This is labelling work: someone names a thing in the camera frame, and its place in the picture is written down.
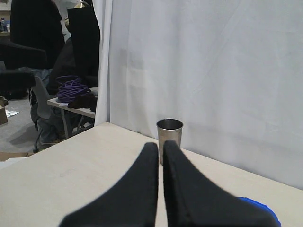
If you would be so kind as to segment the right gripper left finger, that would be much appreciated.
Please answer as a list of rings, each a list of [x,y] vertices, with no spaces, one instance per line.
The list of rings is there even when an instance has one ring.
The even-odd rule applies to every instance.
[[[124,176],[103,195],[67,215],[62,227],[153,227],[159,188],[159,154],[145,143]]]

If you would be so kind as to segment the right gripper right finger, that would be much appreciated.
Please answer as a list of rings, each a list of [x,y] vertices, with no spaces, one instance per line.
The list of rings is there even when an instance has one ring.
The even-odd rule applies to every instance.
[[[170,227],[277,227],[264,208],[233,196],[203,175],[173,140],[163,145],[163,184]]]

